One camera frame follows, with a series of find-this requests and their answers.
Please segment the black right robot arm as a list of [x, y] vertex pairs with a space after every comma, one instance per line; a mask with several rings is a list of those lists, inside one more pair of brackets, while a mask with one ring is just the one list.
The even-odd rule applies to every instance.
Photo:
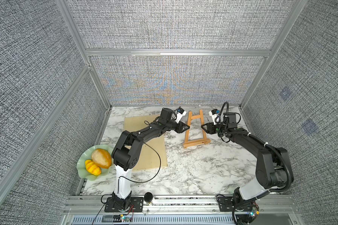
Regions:
[[217, 109], [209, 112], [212, 122], [201, 128], [225, 143], [242, 146], [256, 158], [255, 177], [246, 185], [235, 189], [232, 206], [241, 211], [272, 192], [285, 192], [294, 181], [288, 151], [262, 141], [244, 128], [238, 127], [237, 113], [222, 113]]

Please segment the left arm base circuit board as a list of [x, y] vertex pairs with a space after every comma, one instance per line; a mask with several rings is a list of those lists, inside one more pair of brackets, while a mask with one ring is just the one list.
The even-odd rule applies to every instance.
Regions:
[[132, 217], [129, 216], [129, 215], [121, 214], [120, 215], [120, 221], [123, 222], [123, 223], [130, 223], [132, 221]]

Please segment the small wooden easel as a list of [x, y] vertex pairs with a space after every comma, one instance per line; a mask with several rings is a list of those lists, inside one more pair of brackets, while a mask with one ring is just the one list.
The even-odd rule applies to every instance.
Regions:
[[[200, 125], [204, 125], [204, 113], [200, 109], [199, 113], [194, 115], [192, 111], [188, 113], [187, 125], [192, 126], [192, 121], [200, 120]], [[207, 137], [206, 133], [201, 129], [199, 132], [198, 124], [195, 124], [194, 129], [190, 128], [186, 131], [183, 147], [189, 148], [198, 145], [209, 144], [211, 140]]]

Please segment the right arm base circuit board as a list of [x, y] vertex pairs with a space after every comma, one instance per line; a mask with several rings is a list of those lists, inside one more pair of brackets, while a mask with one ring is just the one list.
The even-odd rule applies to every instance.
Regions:
[[259, 215], [259, 211], [256, 208], [252, 208], [248, 215], [251, 219], [254, 219]]

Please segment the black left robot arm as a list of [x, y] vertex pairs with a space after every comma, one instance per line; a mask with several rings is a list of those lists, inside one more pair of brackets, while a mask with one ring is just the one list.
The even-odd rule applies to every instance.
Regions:
[[143, 145], [147, 142], [162, 136], [168, 131], [175, 131], [178, 134], [190, 129], [190, 126], [181, 121], [186, 111], [179, 107], [176, 110], [163, 108], [161, 114], [154, 121], [147, 124], [147, 127], [138, 131], [123, 131], [113, 151], [112, 159], [116, 170], [115, 190], [112, 193], [112, 200], [115, 206], [126, 210], [131, 201], [131, 179], [132, 169], [140, 159]]

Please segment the light plywood board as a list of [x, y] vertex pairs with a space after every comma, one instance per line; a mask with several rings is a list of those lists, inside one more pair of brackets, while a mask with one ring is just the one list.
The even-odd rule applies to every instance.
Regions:
[[[137, 117], [126, 117], [124, 119], [124, 129], [123, 131], [127, 130], [129, 132], [139, 131], [146, 128], [148, 125], [145, 123], [151, 123], [154, 121], [158, 114], [154, 115], [146, 115], [146, 116], [137, 116]], [[167, 167], [167, 154], [166, 154], [166, 147], [164, 143], [164, 135], [154, 138], [149, 141], [145, 141], [151, 147], [153, 147], [161, 157], [161, 168]], [[146, 144], [143, 144], [140, 158], [136, 166], [133, 168], [133, 171], [141, 171], [147, 169], [158, 169], [160, 165], [159, 157], [157, 154]]]

